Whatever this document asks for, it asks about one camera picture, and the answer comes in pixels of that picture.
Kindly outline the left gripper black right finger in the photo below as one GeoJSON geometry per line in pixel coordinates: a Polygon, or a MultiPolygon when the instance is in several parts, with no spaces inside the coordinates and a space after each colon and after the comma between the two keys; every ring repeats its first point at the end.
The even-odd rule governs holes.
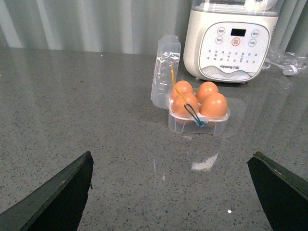
{"type": "Polygon", "coordinates": [[[308,229],[308,181],[261,152],[247,162],[264,213],[274,231],[308,229]]]}

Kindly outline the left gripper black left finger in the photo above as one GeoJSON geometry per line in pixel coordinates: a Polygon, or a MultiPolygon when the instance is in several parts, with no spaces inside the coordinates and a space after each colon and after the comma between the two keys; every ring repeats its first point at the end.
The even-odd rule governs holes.
{"type": "Polygon", "coordinates": [[[76,231],[92,188],[89,151],[0,215],[2,231],[76,231]]]}

